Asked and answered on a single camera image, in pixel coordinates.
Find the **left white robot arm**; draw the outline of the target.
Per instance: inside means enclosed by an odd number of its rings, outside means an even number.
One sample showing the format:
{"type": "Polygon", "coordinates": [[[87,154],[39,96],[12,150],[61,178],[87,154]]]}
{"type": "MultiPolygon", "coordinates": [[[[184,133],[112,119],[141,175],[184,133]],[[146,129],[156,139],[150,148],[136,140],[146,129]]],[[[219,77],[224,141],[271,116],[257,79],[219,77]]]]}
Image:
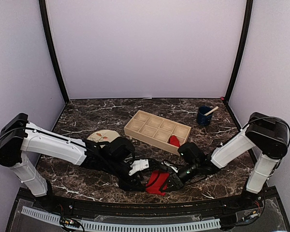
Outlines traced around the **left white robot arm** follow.
{"type": "Polygon", "coordinates": [[[114,130],[99,130],[89,139],[73,139],[44,130],[19,113],[0,132],[0,165],[10,168],[48,211],[58,207],[49,181],[43,178],[26,153],[38,153],[67,161],[86,169],[103,171],[118,178],[124,191],[144,191],[137,173],[148,166],[147,160],[133,159],[133,144],[114,130]]]}

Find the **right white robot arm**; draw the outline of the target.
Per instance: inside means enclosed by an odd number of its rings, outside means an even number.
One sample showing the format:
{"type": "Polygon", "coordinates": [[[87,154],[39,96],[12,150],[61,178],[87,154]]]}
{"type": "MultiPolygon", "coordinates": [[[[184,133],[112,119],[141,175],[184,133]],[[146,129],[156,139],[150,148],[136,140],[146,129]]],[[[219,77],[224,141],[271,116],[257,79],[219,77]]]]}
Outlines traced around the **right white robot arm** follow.
{"type": "Polygon", "coordinates": [[[197,175],[215,174],[243,153],[256,147],[261,155],[246,182],[246,192],[237,198],[237,206],[247,210],[255,203],[255,194],[261,191],[264,183],[286,156],[289,145],[290,126],[286,121],[254,112],[236,135],[218,145],[208,155],[193,142],[182,144],[177,151],[187,165],[169,175],[159,190],[176,191],[197,175]]]}

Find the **red santa sock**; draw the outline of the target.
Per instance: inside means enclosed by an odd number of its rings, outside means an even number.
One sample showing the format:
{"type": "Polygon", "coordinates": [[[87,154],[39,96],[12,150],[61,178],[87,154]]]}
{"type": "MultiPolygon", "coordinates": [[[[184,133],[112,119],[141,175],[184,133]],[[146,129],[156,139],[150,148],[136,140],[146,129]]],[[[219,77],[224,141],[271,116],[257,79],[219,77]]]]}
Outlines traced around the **red santa sock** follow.
{"type": "Polygon", "coordinates": [[[161,192],[160,187],[164,184],[168,177],[169,173],[160,173],[159,170],[153,171],[148,184],[146,185],[146,192],[164,196],[166,193],[161,192]]]}
{"type": "Polygon", "coordinates": [[[171,145],[173,145],[173,146],[180,147],[180,141],[179,141],[179,139],[175,135],[172,135],[169,138],[168,143],[171,144],[171,145]]]}

